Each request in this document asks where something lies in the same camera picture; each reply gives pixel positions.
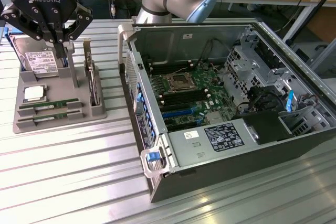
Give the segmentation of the silver CPU chip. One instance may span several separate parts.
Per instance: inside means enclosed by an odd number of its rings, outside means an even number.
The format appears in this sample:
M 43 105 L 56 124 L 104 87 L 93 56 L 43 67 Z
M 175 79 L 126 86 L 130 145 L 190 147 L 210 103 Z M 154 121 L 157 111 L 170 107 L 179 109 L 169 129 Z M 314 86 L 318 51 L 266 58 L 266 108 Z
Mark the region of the silver CPU chip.
M 46 100 L 46 92 L 44 86 L 32 86 L 24 89 L 23 102 L 38 102 Z

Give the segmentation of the green RAM stick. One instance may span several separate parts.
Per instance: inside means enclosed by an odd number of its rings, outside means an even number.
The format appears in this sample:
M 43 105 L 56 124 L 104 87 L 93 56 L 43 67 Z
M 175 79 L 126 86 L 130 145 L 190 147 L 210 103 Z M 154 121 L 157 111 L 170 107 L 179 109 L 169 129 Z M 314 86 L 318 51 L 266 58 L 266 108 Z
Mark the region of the green RAM stick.
M 70 111 L 70 112 L 63 112 L 63 113 L 55 113 L 55 114 L 49 114 L 49 115 L 43 115 L 43 116 L 35 116 L 32 118 L 26 118 L 26 119 L 19 119 L 19 123 L 28 122 L 29 120 L 32 120 L 34 123 L 38 122 L 44 122 L 44 121 L 51 121 L 51 120 L 59 120 L 63 118 L 67 118 L 68 115 L 81 113 L 81 111 Z
M 41 102 L 41 103 L 33 103 L 33 104 L 25 104 L 19 106 L 19 109 L 28 109 L 33 108 L 34 110 L 45 110 L 45 109 L 57 109 L 64 108 L 67 106 L 69 102 L 78 102 L 79 99 L 67 99 L 67 100 L 59 100 L 59 101 L 49 101 L 49 102 Z

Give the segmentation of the grey parts rack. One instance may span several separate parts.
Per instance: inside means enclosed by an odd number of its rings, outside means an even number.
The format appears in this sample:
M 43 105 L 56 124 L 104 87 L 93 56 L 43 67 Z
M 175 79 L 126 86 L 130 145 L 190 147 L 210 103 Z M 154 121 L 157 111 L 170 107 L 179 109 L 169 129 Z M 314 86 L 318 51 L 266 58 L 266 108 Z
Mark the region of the grey parts rack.
M 75 66 L 73 63 L 72 55 L 75 52 L 73 43 L 65 43 L 68 49 L 67 60 L 68 66 L 58 70 L 58 76 L 37 78 L 32 71 L 22 71 L 21 65 L 19 70 L 18 87 L 16 95 L 16 104 L 14 111 L 13 132 L 25 133 L 37 130 L 45 130 L 49 128 L 69 126 L 76 123 L 85 123 L 94 120 L 104 119 L 107 116 L 102 93 L 102 86 L 99 76 L 98 67 L 95 65 L 96 83 L 98 89 L 98 97 L 100 98 L 100 105 L 91 106 L 90 92 L 88 79 L 85 76 L 84 61 L 80 66 Z M 32 86 L 44 86 L 46 92 L 46 100 L 38 102 L 24 103 L 24 89 Z M 19 106 L 25 104 L 59 101 L 67 99 L 79 99 L 78 102 L 69 102 L 64 108 L 34 110 L 33 108 L 19 109 Z M 19 123 L 19 119 L 32 118 L 35 116 L 43 116 L 55 113 L 63 113 L 70 111 L 81 111 L 68 115 L 67 118 L 59 120 L 51 120 L 34 123 L 32 120 L 28 122 Z

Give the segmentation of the dark grey PC tower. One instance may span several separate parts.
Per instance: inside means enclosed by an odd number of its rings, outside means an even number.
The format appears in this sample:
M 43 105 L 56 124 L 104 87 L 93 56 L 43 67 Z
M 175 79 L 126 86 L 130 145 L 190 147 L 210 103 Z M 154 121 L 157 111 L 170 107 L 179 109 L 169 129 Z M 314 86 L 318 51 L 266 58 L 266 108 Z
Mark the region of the dark grey PC tower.
M 301 42 L 292 50 L 321 78 L 336 78 L 336 38 L 326 42 Z

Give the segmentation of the hard disk with blue rails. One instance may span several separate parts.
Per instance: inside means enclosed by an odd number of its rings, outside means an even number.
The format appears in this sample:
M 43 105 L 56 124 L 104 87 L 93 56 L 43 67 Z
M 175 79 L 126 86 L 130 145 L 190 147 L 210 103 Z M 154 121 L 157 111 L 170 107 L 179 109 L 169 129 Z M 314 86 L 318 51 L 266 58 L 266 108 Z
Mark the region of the hard disk with blue rails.
M 36 41 L 15 27 L 5 27 L 4 36 L 13 47 L 22 71 L 32 71 L 35 77 L 46 78 L 58 76 L 58 70 L 67 67 L 67 60 L 57 58 L 49 42 Z

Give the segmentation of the open black PC case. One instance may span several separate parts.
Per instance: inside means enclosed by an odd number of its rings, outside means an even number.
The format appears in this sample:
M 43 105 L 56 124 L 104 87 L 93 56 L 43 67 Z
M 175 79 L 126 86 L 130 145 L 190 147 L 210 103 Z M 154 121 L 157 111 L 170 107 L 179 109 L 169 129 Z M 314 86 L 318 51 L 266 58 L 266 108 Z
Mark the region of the open black PC case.
M 157 202 L 224 182 L 270 166 L 298 158 L 336 137 L 336 127 L 292 138 L 258 144 L 254 150 L 219 161 L 180 168 L 173 154 L 169 132 L 163 121 L 149 81 L 149 63 L 203 61 L 219 68 L 224 81 L 224 65 L 234 43 L 245 28 L 253 28 L 284 54 L 284 62 L 295 68 L 322 96 L 336 114 L 336 92 L 331 90 L 264 22 L 256 19 L 225 19 L 201 24 L 132 24 L 118 27 L 119 69 L 128 111 L 137 142 L 140 161 L 150 190 Z M 193 34 L 192 39 L 183 39 Z M 148 162 L 149 152 L 160 152 L 161 159 Z

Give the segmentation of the silver finned chipset heatsink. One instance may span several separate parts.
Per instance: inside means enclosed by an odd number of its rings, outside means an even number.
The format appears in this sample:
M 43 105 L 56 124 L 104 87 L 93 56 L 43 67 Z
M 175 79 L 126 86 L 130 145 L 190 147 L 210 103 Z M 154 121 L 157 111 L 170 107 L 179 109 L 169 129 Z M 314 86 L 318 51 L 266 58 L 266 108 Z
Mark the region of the silver finned chipset heatsink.
M 208 112 L 206 114 L 206 119 L 207 119 L 209 125 L 223 122 L 223 118 L 218 111 Z

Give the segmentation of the black tripod leg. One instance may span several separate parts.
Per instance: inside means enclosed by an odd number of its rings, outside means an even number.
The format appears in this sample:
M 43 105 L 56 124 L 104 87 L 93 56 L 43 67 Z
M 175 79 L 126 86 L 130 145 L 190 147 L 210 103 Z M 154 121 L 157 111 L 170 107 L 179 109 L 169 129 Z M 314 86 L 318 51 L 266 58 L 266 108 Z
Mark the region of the black tripod leg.
M 308 25 L 308 23 L 313 19 L 313 17 L 317 14 L 320 8 L 325 5 L 328 0 L 320 0 L 319 2 L 312 3 L 311 5 L 305 7 L 300 14 L 298 15 L 296 21 L 290 27 L 288 32 L 283 37 L 283 41 L 287 45 L 292 45 L 302 30 Z

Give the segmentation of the silver disk bay cage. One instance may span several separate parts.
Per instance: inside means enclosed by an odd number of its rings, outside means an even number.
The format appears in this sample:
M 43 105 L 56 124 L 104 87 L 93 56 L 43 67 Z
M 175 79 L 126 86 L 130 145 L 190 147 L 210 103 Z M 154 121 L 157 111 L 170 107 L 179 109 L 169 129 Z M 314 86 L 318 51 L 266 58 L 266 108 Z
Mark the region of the silver disk bay cage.
M 245 28 L 230 50 L 223 75 L 238 113 L 276 111 L 294 136 L 336 127 L 336 114 L 283 58 L 258 31 Z M 290 90 L 292 111 L 287 112 Z

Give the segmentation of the green motherboard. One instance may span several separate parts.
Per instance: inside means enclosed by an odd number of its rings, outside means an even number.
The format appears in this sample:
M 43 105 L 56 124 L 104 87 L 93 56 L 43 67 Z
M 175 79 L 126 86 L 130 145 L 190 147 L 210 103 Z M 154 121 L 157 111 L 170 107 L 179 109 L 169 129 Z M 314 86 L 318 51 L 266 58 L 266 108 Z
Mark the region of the green motherboard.
M 220 77 L 219 68 L 211 63 L 206 63 L 203 61 L 199 62 L 197 65 L 193 64 L 191 61 L 189 61 L 189 63 L 193 71 L 185 73 L 189 73 L 192 76 L 196 84 L 196 90 L 204 89 L 206 92 L 209 92 L 208 100 L 188 103 L 193 108 L 196 108 L 196 111 L 193 115 L 178 116 L 168 119 L 173 119 L 181 122 L 200 120 L 202 122 L 198 126 L 206 126 L 209 125 L 206 119 L 206 114 L 208 112 L 218 111 L 221 114 L 223 121 L 230 120 L 234 116 L 236 110 L 234 97 L 229 95 L 224 88 L 224 81 L 222 77 Z M 149 72 L 149 81 L 157 103 L 159 102 L 159 94 L 174 93 L 167 91 L 166 84 L 162 79 L 163 76 L 164 75 L 153 76 Z M 167 128 L 169 132 L 175 132 L 185 129 L 191 128 L 172 130 Z

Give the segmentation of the graphics card with metal bracket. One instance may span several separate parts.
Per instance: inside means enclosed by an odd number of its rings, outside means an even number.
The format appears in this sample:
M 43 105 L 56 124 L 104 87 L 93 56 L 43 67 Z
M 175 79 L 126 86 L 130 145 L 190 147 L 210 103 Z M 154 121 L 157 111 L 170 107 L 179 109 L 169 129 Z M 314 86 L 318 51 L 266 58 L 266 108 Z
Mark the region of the graphics card with metal bracket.
M 91 106 L 97 106 L 100 105 L 100 98 L 98 97 L 98 89 L 97 89 L 97 83 L 96 83 L 96 75 L 95 75 L 95 63 L 92 58 L 92 52 L 91 52 L 91 40 L 90 39 L 84 39 L 83 41 L 83 50 L 85 55 L 84 60 L 84 67 L 85 67 L 85 76 L 88 79 L 88 85 L 89 85 L 89 92 L 90 92 L 90 104 Z

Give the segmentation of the black plastic shroud box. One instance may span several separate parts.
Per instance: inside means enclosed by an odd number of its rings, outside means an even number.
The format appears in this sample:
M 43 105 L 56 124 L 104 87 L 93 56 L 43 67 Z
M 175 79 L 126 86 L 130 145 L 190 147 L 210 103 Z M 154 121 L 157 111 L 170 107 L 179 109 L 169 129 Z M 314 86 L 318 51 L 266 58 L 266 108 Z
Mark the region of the black plastic shroud box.
M 246 113 L 241 116 L 247 126 L 253 128 L 259 145 L 274 141 L 282 141 L 293 137 L 275 111 Z

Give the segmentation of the silver CPU socket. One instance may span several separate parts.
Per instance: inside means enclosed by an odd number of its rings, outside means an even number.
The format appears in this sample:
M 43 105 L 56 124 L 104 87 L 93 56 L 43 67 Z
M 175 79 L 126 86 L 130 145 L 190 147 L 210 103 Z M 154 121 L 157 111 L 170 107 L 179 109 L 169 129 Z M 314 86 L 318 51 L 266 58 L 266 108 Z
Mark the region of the silver CPU socket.
M 172 73 L 162 77 L 168 92 L 196 90 L 196 84 L 189 73 Z

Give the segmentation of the long black expansion slot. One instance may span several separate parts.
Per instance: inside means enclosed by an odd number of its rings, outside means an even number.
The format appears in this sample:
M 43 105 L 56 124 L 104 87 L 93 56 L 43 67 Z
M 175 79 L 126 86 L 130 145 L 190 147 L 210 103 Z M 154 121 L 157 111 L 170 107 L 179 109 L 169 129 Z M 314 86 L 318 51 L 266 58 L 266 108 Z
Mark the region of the long black expansion slot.
M 162 106 L 160 107 L 160 111 L 161 112 L 170 112 L 170 111 L 178 111 L 178 110 L 188 110 L 191 109 L 192 106 L 187 104 L 187 103 L 183 103 L 183 104 L 174 104 L 174 105 L 167 105 L 167 106 Z
M 198 125 L 201 124 L 202 121 L 196 120 L 196 121 L 181 122 L 181 121 L 176 121 L 173 119 L 168 119 L 164 122 L 167 128 L 172 130 L 172 129 L 184 129 L 184 128 L 197 127 Z

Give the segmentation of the silver power supply unit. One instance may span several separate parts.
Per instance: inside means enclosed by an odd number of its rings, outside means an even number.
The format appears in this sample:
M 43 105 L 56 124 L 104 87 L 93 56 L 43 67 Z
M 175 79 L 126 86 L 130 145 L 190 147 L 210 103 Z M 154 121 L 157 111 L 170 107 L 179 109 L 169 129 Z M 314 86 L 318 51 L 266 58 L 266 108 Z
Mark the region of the silver power supply unit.
M 258 133 L 243 119 L 169 133 L 180 168 L 191 168 L 244 154 L 258 147 Z

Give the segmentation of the blue disk bay tab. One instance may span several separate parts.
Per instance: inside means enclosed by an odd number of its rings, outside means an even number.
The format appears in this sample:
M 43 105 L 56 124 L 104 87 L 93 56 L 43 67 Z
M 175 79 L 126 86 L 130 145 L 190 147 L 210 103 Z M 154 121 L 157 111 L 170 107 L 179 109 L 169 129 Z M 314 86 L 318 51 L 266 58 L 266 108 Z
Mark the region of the blue disk bay tab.
M 287 97 L 287 102 L 286 102 L 286 111 L 287 112 L 292 111 L 292 108 L 291 108 L 292 99 L 293 99 L 293 90 L 290 90 L 289 94 L 288 94 L 288 97 Z

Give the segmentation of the blue expansion slot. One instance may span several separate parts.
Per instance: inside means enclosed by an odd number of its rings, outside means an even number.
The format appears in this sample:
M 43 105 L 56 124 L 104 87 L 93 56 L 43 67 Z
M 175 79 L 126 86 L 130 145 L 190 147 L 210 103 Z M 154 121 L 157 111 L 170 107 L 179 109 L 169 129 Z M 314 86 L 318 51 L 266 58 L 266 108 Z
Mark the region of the blue expansion slot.
M 177 110 L 177 111 L 170 111 L 170 112 L 163 112 L 162 118 L 168 119 L 178 116 L 186 116 L 186 115 L 193 115 L 196 111 L 196 108 L 184 109 L 184 110 Z

